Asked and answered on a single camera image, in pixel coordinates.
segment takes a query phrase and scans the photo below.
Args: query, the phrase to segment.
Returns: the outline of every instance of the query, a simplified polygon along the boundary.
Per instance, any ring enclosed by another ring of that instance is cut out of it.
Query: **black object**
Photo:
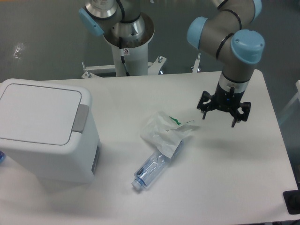
[[[300,214],[300,191],[285,191],[283,193],[287,210],[290,214]]]
[[[210,95],[207,91],[203,92],[197,105],[197,109],[200,109],[204,113],[202,118],[203,120],[205,119],[206,113],[208,111],[213,111],[215,109],[230,113],[233,116],[231,125],[231,127],[233,128],[235,123],[240,121],[247,121],[250,113],[251,103],[240,102],[243,94],[243,92],[235,94],[234,87],[231,87],[230,91],[227,92],[223,90],[218,84],[216,92],[213,96]]]
[[[294,222],[292,222],[290,225],[296,225],[298,222],[300,221],[300,219],[295,220]]]

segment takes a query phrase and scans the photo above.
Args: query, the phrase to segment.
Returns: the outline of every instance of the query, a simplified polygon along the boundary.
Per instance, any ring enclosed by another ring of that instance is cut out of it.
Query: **black cable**
[[[295,220],[294,222],[292,222],[290,225],[296,225],[298,222],[300,221],[300,219]]]

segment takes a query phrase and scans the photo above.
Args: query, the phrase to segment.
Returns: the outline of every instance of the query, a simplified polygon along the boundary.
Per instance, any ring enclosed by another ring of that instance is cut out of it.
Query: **metal bracket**
[[[159,56],[155,60],[155,62],[148,62],[148,75],[158,75],[163,74],[161,71],[162,66],[166,62],[166,58]],[[107,74],[107,73],[115,73],[116,68],[114,65],[105,65],[105,66],[95,66],[95,67],[85,67],[84,62],[82,62],[82,67],[84,74],[82,78],[101,78],[95,74]]]
[[[167,58],[158,56],[158,58],[148,68],[148,75],[163,74],[161,68],[163,67],[163,65],[166,61],[167,61]]]
[[[197,59],[195,60],[194,66],[191,67],[193,74],[201,72],[200,56],[201,56],[201,54],[199,53]]]
[[[300,101],[300,81],[296,82],[297,93],[292,97],[292,99],[286,104],[286,106],[281,110],[278,116],[278,124],[281,126],[294,112],[294,103]]]

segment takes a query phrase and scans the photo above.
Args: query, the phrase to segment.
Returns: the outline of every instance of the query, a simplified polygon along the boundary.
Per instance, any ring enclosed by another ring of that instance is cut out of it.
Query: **white table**
[[[214,93],[220,72],[61,80],[88,88],[103,144],[95,180],[38,179],[7,158],[0,166],[1,225],[234,225],[299,219],[282,193],[297,189],[268,91],[255,71],[243,97],[247,122],[231,128],[220,111],[196,109]],[[149,189],[136,193],[133,173],[153,148],[139,137],[163,110],[199,125],[184,150]]]

